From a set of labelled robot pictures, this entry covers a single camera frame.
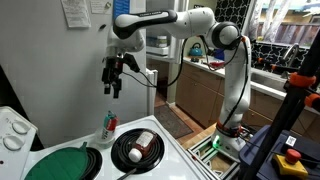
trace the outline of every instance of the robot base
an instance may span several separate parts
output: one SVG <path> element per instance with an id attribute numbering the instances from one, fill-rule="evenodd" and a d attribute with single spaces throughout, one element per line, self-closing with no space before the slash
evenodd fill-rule
<path id="1" fill-rule="evenodd" d="M 212 146 L 224 155 L 239 161 L 239 152 L 246 144 L 241 138 L 230 138 L 218 130 L 211 135 Z"/>

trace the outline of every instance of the floor mat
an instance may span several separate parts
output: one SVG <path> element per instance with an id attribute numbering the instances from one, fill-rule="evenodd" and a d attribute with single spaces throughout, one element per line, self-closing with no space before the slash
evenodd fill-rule
<path id="1" fill-rule="evenodd" d="M 169 133 L 178 139 L 182 136 L 193 133 L 190 129 L 167 105 L 154 109 L 154 116 Z"/>

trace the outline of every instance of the small bottle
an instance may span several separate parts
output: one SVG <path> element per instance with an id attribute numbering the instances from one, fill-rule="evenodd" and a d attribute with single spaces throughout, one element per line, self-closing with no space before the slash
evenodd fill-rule
<path id="1" fill-rule="evenodd" d="M 132 145 L 129 152 L 129 158 L 133 162 L 139 162 L 142 158 L 148 156 L 151 146 L 157 138 L 157 133 L 151 130 L 145 130 L 141 133 L 137 141 Z"/>

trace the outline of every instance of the stove knob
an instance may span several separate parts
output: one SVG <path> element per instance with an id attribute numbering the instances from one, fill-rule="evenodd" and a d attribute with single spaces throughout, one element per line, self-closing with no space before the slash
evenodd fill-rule
<path id="1" fill-rule="evenodd" d="M 24 142 L 17 136 L 7 136 L 3 138 L 3 144 L 6 146 L 7 149 L 11 151 L 17 151 L 21 149 Z"/>
<path id="2" fill-rule="evenodd" d="M 18 134 L 27 134 L 27 132 L 30 130 L 30 126 L 21 121 L 12 123 L 12 127 Z"/>

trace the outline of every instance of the red button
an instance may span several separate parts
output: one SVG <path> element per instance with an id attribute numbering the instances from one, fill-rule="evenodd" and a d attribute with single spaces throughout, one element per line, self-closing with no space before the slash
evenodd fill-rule
<path id="1" fill-rule="evenodd" d="M 294 150 L 294 149 L 288 149 L 286 153 L 286 161 L 291 164 L 295 164 L 296 162 L 301 159 L 301 154 Z"/>

